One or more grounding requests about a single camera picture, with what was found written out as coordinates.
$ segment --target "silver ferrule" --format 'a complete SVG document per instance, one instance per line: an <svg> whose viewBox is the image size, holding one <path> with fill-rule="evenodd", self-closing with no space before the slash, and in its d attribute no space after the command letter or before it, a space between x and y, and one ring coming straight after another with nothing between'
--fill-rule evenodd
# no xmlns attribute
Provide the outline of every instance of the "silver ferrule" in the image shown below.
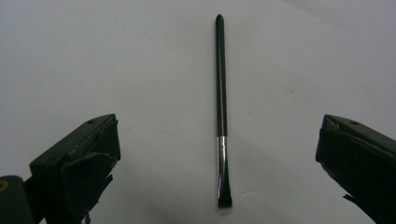
<svg viewBox="0 0 396 224"><path fill-rule="evenodd" d="M226 169L227 169L227 136L219 136L218 139L218 150L219 150L219 162L218 162L218 168L219 168L219 192L218 192L218 197L220 195L221 189L224 187L223 186L223 180L226 175Z"/></svg>

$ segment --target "metal ferrule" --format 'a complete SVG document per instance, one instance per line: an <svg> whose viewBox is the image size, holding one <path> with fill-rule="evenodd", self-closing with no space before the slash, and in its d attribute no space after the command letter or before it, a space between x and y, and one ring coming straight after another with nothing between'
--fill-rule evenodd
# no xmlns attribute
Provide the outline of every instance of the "metal ferrule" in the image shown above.
<svg viewBox="0 0 396 224"><path fill-rule="evenodd" d="M220 136L218 137L218 150L219 150L219 192L218 197L221 196L222 190L224 189L225 179L228 182L228 167L227 167L227 137Z"/></svg>

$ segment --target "black brush handle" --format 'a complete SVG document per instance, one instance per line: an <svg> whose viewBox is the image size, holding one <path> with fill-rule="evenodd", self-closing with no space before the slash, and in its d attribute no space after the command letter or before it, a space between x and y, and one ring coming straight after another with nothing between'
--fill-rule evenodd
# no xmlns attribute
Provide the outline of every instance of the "black brush handle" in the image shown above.
<svg viewBox="0 0 396 224"><path fill-rule="evenodd" d="M227 105L225 87L224 19L216 17L216 95L218 136L227 136Z"/></svg>

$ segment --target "hole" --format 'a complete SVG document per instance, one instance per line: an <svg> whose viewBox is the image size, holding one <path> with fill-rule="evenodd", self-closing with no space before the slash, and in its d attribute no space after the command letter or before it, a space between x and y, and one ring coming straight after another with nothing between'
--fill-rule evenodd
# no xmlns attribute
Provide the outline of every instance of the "hole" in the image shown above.
<svg viewBox="0 0 396 224"><path fill-rule="evenodd" d="M5 190L8 187L8 181L0 180L0 191Z"/></svg>

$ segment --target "brush bristles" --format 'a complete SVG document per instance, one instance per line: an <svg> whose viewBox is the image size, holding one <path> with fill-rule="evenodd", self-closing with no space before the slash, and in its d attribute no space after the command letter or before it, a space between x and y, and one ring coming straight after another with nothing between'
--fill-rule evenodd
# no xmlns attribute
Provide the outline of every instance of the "brush bristles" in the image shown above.
<svg viewBox="0 0 396 224"><path fill-rule="evenodd" d="M219 198L218 204L219 210L228 210L233 208L233 199L230 198Z"/></svg>

